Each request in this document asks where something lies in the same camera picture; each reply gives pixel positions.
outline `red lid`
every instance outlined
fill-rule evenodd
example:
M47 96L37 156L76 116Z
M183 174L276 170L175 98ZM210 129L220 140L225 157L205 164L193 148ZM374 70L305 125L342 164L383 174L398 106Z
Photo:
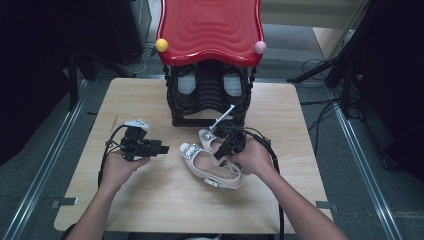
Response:
M162 0L157 39L168 42L160 52L170 66L217 59L253 67L262 54L255 44L264 41L260 0Z

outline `hand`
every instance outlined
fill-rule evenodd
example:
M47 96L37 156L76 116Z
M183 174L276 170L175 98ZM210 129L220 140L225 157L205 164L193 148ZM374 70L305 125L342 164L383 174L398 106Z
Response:
M238 162L243 173L253 173L259 177L274 169L271 157L264 146L252 137L246 138L246 146L240 153L230 156L230 160Z
M150 161L150 158L141 158L128 162L123 157L124 152L118 150L109 153L103 168L103 177L100 187L115 190L116 192L130 178L134 171Z

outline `pink ball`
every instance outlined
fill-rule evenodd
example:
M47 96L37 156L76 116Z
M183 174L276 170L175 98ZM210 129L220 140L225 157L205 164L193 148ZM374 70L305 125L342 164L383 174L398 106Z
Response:
M266 43L264 41L258 41L255 43L255 51L257 54L263 54L266 50Z

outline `floor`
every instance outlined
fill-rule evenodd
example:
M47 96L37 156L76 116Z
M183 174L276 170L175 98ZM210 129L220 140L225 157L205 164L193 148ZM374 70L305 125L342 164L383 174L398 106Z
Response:
M149 0L149 3L152 25L148 41L152 44L160 17L160 1ZM267 24L263 27L268 50L258 69L258 81L284 82L284 79L298 76L320 63L309 60L323 60L310 28ZM146 55L144 58L127 67L134 71L144 69L137 77L163 77L157 57ZM3 239L60 237L61 232L52 226L57 214L57 208L52 204L64 196L73 174L72 168L79 161L90 127L95 121L95 113L110 79L116 77L110 71L99 69L98 80L94 82L86 82L80 77L80 94L85 97L78 116L66 111L68 101L64 99L25 149L0 167L0 236ZM327 89L322 82L323 77L317 75L319 80L310 79L296 85L301 102L337 97L340 93L338 88ZM319 104L302 106L307 126L318 119L323 107ZM72 129L62 128L66 121L73 124ZM64 143L56 146L59 152L51 152L49 149L55 144L58 132L64 136ZM333 217L350 238L422 238L424 184L407 172L393 173L383 168L381 155L363 122L354 119L346 121L339 111L335 111L322 121L319 139L315 133L316 130L310 132L311 142L313 145L319 143L316 158ZM52 166L44 165L46 159L51 159ZM35 199L35 202L31 203L33 205L25 204L23 199L29 202ZM20 214L20 207L25 205L29 215ZM17 217L18 221L13 221L13 217ZM15 233L8 231L12 223L15 224L13 229L17 229ZM125 236L122 233L107 233L105 239L126 239Z

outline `wooden table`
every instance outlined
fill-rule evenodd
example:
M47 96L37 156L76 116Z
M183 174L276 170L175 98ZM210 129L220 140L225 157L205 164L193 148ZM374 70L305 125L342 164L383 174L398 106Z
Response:
M78 197L73 206L62 206L57 230L78 221L97 190L97 173L111 133L127 120L148 124L146 139L170 146L135 172L118 192L107 230L169 233L279 233L278 203L254 175L244 178L237 190L217 189L186 166L179 152L183 142L199 142L200 128L173 127L166 102L164 80L114 79L88 138L65 197ZM255 83L246 127L272 140L283 176L309 201L327 201L312 151L296 89L289 84ZM218 118L204 111L200 116ZM124 130L116 135L117 142ZM329 210L322 210L331 218ZM285 233L294 233L286 219Z

